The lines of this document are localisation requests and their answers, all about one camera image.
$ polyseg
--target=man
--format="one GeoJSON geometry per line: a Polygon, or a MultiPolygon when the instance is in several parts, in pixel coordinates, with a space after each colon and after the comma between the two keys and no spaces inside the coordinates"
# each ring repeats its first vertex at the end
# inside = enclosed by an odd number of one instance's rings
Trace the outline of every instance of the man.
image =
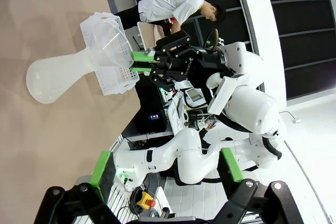
{"type": "Polygon", "coordinates": [[[203,128],[199,131],[199,137],[201,138],[201,145],[202,145],[202,153],[206,154],[207,153],[207,149],[210,147],[210,144],[208,144],[203,138],[205,136],[205,134],[213,129],[216,126],[215,123],[210,123],[207,128],[203,128]]]}
{"type": "Polygon", "coordinates": [[[226,10],[217,4],[205,0],[141,0],[130,9],[116,15],[120,17],[123,28],[129,29],[141,22],[152,23],[175,18],[172,33],[181,30],[181,25],[196,11],[214,22],[221,22],[226,16],[226,10]]]}

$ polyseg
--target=black hair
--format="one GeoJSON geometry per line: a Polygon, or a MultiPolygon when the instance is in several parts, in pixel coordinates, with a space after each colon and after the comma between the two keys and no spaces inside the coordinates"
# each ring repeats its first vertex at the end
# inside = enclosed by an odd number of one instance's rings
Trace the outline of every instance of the black hair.
{"type": "Polygon", "coordinates": [[[212,4],[216,8],[216,23],[221,23],[226,18],[226,8],[223,5],[212,4]]]}

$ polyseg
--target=glass beaker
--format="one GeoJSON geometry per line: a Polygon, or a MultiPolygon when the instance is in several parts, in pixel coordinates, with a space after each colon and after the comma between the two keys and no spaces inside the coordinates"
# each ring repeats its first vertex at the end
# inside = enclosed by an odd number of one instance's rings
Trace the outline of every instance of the glass beaker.
{"type": "Polygon", "coordinates": [[[52,103],[79,78],[101,66],[129,68],[133,64],[131,50],[115,22],[100,19],[92,28],[90,45],[84,50],[34,61],[27,71],[27,88],[38,102],[52,103]]]}

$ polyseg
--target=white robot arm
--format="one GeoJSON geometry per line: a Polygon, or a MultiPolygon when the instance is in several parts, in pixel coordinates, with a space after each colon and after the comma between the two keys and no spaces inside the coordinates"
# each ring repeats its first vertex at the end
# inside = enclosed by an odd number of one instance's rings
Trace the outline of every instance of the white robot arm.
{"type": "Polygon", "coordinates": [[[236,74],[220,77],[212,74],[206,81],[214,92],[208,112],[224,116],[249,132],[249,138],[223,141],[202,154],[201,139],[194,129],[180,131],[167,144],[148,150],[119,150],[115,155],[117,176],[127,190],[140,186],[147,173],[169,169],[177,158],[180,180],[186,184],[200,182],[217,167],[219,151],[231,148],[236,161],[254,161],[267,168],[281,157],[276,147],[286,136],[285,125],[279,116],[277,102],[256,88],[264,81],[264,62],[261,57],[246,51],[245,44],[236,42],[219,46],[224,52],[222,63],[236,74]]]}

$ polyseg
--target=beige table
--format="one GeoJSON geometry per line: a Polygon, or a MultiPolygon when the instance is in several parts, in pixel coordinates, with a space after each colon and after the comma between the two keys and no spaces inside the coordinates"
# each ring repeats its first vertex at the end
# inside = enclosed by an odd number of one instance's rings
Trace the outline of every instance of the beige table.
{"type": "Polygon", "coordinates": [[[107,0],[0,0],[0,223],[33,223],[46,189],[90,174],[140,108],[135,89],[103,96],[94,73],[53,104],[28,93],[40,58],[85,47],[79,24],[107,0]]]}

